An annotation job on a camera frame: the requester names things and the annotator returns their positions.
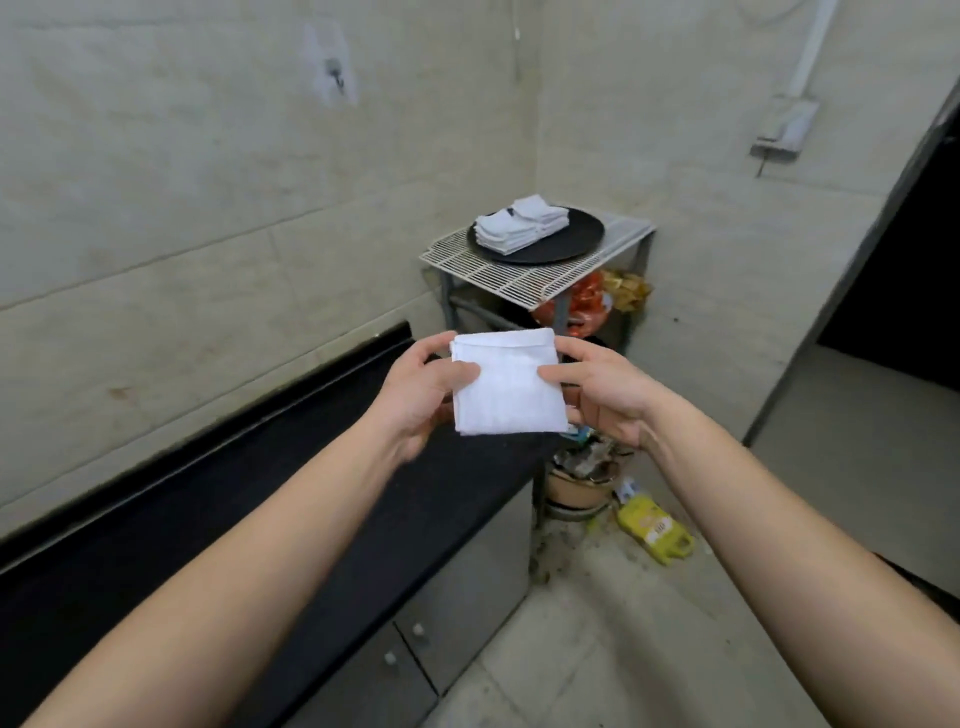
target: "yellow bottle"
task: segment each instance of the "yellow bottle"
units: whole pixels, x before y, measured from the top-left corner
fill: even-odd
[[[649,496],[634,496],[620,506],[617,522],[664,566],[693,553],[693,537]]]

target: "cabinet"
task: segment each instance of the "cabinet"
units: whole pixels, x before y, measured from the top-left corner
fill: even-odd
[[[419,725],[526,595],[532,518],[528,483],[284,728]]]
[[[528,483],[396,615],[404,641],[440,694],[527,592],[532,495]]]
[[[371,637],[284,728],[415,728],[437,695],[392,623]]]

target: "black round tray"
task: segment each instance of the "black round tray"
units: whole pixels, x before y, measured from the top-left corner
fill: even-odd
[[[484,248],[477,242],[475,224],[467,231],[467,244],[480,257],[512,265],[546,265],[592,253],[603,240],[603,223],[581,209],[571,207],[569,210],[570,224],[567,227],[516,253],[502,255]]]

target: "stack of folded towels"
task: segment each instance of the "stack of folded towels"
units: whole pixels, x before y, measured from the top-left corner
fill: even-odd
[[[570,224],[566,207],[548,205],[540,195],[514,200],[510,207],[476,220],[477,242],[501,255],[533,245]]]

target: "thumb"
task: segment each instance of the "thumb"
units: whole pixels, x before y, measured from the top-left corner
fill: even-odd
[[[480,365],[472,361],[437,359],[424,367],[431,381],[445,392],[463,389],[480,376]]]
[[[557,384],[583,384],[589,376],[589,364],[575,361],[572,364],[544,364],[537,368],[537,374],[544,381]]]

